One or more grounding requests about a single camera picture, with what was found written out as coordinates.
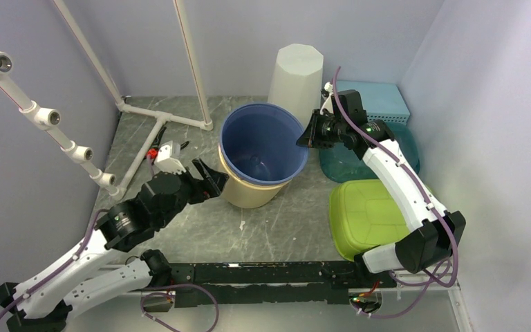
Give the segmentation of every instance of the bucket rim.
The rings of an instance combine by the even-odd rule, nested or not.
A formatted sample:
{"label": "bucket rim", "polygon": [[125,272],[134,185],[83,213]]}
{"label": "bucket rim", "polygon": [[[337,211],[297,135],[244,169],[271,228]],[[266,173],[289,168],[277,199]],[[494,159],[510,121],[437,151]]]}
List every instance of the bucket rim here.
{"label": "bucket rim", "polygon": [[308,155],[309,155],[309,150],[307,147],[298,147],[302,151],[304,151],[304,159],[300,163],[300,166],[298,166],[297,170],[291,175],[289,175],[288,177],[283,178],[281,180],[277,180],[277,181],[263,181],[263,180],[259,180],[256,178],[252,178],[251,176],[248,176],[247,174],[244,174],[239,168],[233,165],[233,162],[229,159],[229,157],[225,153],[225,149],[223,148],[223,127],[225,126],[227,121],[231,118],[231,116],[233,116],[235,113],[238,113],[246,108],[255,107],[255,106],[266,106],[266,107],[271,107],[271,108],[281,111],[282,114],[288,116],[288,118],[290,118],[300,128],[301,133],[304,131],[304,128],[302,127],[302,123],[300,123],[300,121],[298,121],[298,119],[296,119],[296,117],[293,116],[293,114],[291,114],[289,111],[286,111],[285,109],[281,108],[278,105],[271,104],[269,102],[251,102],[249,104],[242,105],[240,107],[237,107],[231,113],[227,114],[227,116],[225,117],[223,121],[223,126],[221,126],[221,132],[218,135],[218,145],[222,151],[222,155],[225,159],[225,162],[227,166],[233,171],[233,173],[235,173],[235,175],[237,175],[239,178],[241,178],[245,182],[251,183],[253,185],[272,186],[272,185],[279,185],[279,184],[288,182],[292,180],[294,177],[296,177],[296,175],[298,175],[300,172],[302,172],[302,170],[306,166],[306,162],[308,161]]}

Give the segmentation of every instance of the white cylinder container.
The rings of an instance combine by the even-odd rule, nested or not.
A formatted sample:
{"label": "white cylinder container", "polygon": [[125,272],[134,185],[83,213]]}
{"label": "white cylinder container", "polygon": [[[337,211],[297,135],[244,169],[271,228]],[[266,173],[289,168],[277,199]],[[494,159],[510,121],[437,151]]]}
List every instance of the white cylinder container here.
{"label": "white cylinder container", "polygon": [[289,111],[304,128],[321,105],[323,60],[316,48],[302,44],[281,48],[276,58],[268,102]]}

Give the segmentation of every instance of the blue bucket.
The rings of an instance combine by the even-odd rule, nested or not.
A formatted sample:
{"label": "blue bucket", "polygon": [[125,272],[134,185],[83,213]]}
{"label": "blue bucket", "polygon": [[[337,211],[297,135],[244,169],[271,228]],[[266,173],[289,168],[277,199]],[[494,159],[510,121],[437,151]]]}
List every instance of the blue bucket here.
{"label": "blue bucket", "polygon": [[278,185],[298,175],[308,160],[308,148],[296,146],[303,132],[288,111],[260,102],[226,117],[219,144],[227,166],[239,178],[254,185]]}

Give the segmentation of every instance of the white wall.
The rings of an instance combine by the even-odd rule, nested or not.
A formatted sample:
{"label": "white wall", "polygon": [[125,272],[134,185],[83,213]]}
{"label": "white wall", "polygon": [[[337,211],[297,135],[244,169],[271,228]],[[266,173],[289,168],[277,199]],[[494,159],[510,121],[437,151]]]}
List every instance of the white wall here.
{"label": "white wall", "polygon": [[531,1],[447,0],[400,88],[476,331],[531,331]]}
{"label": "white wall", "polygon": [[[13,80],[59,109],[62,131],[103,165],[117,111],[49,1],[0,0],[0,50],[13,58]],[[88,174],[0,91],[0,284],[28,279],[76,244],[96,193]]]}
{"label": "white wall", "polygon": [[[209,95],[267,95],[277,51],[311,44],[324,79],[396,83],[443,0],[187,0]],[[172,1],[68,1],[126,95],[195,94]]]}

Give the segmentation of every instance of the red object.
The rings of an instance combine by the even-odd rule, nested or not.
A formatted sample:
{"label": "red object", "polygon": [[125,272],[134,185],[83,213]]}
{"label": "red object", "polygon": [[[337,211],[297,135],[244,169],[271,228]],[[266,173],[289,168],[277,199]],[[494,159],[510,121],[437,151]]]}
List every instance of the red object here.
{"label": "red object", "polygon": [[152,160],[154,160],[158,156],[158,150],[150,149],[150,150],[148,150],[148,152],[147,152],[147,154],[145,156],[146,157],[149,156]]}

